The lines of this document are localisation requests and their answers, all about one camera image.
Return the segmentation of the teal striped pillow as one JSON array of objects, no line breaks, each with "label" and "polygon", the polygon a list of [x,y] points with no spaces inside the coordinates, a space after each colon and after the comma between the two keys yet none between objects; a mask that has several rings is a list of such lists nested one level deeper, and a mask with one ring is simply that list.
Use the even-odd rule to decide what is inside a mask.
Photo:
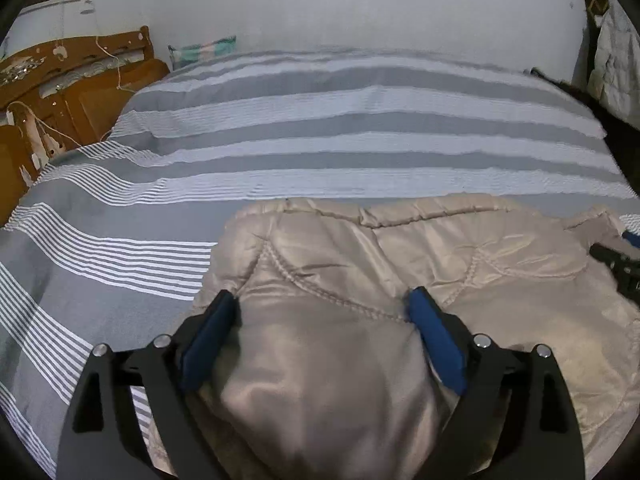
[{"label": "teal striped pillow", "polygon": [[229,55],[235,51],[236,37],[221,38],[209,44],[191,44],[184,47],[168,47],[169,59],[173,70],[208,61],[217,56]]}]

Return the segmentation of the wooden headboard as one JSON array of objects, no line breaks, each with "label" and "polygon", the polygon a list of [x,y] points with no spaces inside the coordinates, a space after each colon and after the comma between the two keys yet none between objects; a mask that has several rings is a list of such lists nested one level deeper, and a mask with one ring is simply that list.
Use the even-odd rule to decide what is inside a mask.
[{"label": "wooden headboard", "polygon": [[168,75],[150,30],[36,44],[1,61],[1,220],[56,156],[104,140],[132,95]]}]

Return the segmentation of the grey striped bed sheet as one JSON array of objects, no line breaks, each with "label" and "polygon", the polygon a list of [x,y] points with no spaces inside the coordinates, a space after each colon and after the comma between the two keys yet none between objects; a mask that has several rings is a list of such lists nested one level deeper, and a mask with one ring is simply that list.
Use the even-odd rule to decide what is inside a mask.
[{"label": "grey striped bed sheet", "polygon": [[1,409],[48,477],[91,349],[183,314],[254,200],[450,193],[552,217],[639,200],[587,107],[533,75],[419,53],[232,55],[135,94],[111,136],[53,159],[1,230]]}]

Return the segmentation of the black clothes pile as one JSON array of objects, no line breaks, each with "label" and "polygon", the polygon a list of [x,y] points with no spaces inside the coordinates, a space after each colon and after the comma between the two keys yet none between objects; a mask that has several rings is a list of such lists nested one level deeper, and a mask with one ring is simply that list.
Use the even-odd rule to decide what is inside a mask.
[{"label": "black clothes pile", "polygon": [[558,87],[588,107],[605,130],[605,143],[616,162],[622,164],[620,169],[629,172],[634,178],[639,177],[639,130],[637,128],[612,114],[589,93],[565,81],[553,80],[536,67],[531,68],[528,72],[535,77],[550,82],[550,84]]}]

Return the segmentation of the beige puffer jacket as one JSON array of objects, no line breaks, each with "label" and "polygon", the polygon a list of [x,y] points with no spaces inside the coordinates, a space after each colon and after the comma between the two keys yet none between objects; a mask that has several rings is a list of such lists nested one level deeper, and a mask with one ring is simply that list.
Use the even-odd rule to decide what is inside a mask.
[{"label": "beige puffer jacket", "polygon": [[606,207],[561,219],[475,194],[176,214],[169,234],[213,247],[193,312],[222,290],[240,302],[186,402],[232,478],[411,478],[457,401],[408,318],[424,287],[503,347],[551,347],[593,477],[639,413],[639,311],[588,249],[637,257],[623,235],[638,229]]}]

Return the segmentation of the white hanging puffer coat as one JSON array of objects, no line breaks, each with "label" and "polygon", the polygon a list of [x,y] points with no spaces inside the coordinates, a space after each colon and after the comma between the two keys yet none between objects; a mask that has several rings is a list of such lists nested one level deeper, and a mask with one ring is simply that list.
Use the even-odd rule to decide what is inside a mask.
[{"label": "white hanging puffer coat", "polygon": [[639,34],[622,5],[608,0],[588,89],[610,113],[639,128]]}]

